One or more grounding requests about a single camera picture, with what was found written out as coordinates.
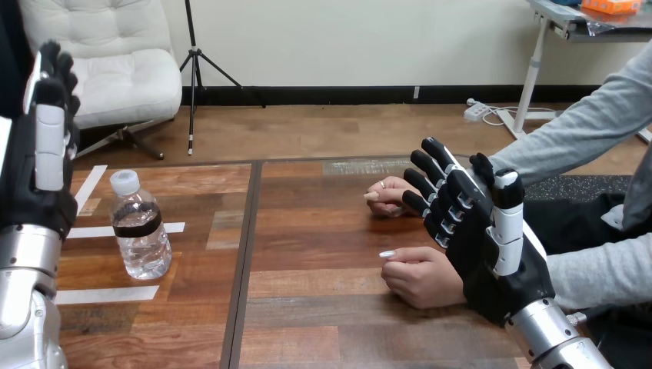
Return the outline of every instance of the black baseboard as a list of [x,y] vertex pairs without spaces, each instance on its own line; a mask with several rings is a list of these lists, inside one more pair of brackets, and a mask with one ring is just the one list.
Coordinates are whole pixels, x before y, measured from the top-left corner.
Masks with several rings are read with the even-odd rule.
[[[538,85],[532,102],[576,102],[598,85]],[[267,105],[463,104],[468,98],[484,103],[517,102],[522,85],[373,87],[207,87],[196,90],[197,105],[258,105],[252,93]],[[190,105],[191,88],[183,87],[182,105]]]

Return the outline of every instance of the plastic water bottle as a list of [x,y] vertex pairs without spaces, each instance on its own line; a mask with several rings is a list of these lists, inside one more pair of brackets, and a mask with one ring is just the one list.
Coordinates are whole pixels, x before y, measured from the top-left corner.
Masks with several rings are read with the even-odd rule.
[[170,268],[172,249],[156,199],[141,188],[135,171],[111,176],[116,197],[111,223],[127,273],[136,279],[161,277]]

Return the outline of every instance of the light stand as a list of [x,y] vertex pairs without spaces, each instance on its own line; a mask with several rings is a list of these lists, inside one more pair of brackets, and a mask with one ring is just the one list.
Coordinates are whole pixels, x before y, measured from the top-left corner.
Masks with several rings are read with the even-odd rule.
[[[189,136],[188,136],[188,155],[192,155],[192,132],[194,130],[194,123],[195,123],[195,110],[197,110],[197,106],[195,105],[195,88],[199,87],[199,91],[201,92],[206,91],[206,87],[204,87],[204,85],[201,83],[201,73],[199,72],[199,58],[204,59],[208,64],[212,65],[213,68],[217,69],[220,73],[223,74],[223,76],[228,78],[229,81],[231,81],[234,85],[239,87],[242,91],[247,91],[247,90],[245,90],[245,88],[242,87],[242,85],[240,85],[237,81],[231,78],[231,76],[228,75],[225,71],[223,71],[220,67],[218,67],[218,65],[215,64],[211,59],[209,59],[206,55],[204,55],[201,49],[197,47],[197,43],[195,42],[195,27],[192,24],[192,12],[190,9],[190,0],[185,0],[185,14],[186,17],[188,18],[188,30],[190,31],[190,45],[192,46],[192,48],[188,50],[188,57],[186,57],[185,61],[183,62],[179,70],[183,71],[183,68],[185,68],[187,63],[192,59],[192,86],[191,86],[191,93],[190,93],[190,129],[189,129]],[[253,94],[254,98],[256,99],[256,101],[258,101],[258,104],[262,108],[267,107],[267,105],[263,102],[263,100],[258,95],[258,93],[256,93],[256,91],[249,91],[249,92]]]

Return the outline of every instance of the chair cushion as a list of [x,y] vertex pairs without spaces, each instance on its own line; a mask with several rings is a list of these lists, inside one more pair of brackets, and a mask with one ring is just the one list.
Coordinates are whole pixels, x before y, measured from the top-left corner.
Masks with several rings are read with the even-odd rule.
[[47,40],[56,40],[74,58],[126,55],[148,48],[171,52],[168,21],[160,0],[18,3],[33,54]]
[[165,50],[75,58],[80,129],[172,118],[181,104],[181,74]]

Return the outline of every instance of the black pants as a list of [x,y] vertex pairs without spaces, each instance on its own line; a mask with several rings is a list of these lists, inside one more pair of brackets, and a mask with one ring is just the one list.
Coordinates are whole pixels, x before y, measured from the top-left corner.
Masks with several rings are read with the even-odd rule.
[[636,238],[650,231],[641,226],[622,232],[600,219],[611,208],[622,204],[624,199],[624,194],[601,194],[590,202],[567,199],[525,201],[524,218],[548,254],[595,248],[606,242]]
[[[623,194],[602,194],[580,203],[571,200],[525,201],[524,217],[548,254],[595,248],[605,242],[636,238],[652,231],[650,221],[618,231],[600,217],[622,204]],[[616,369],[652,367],[652,317],[640,307],[618,307],[588,325],[602,354]]]

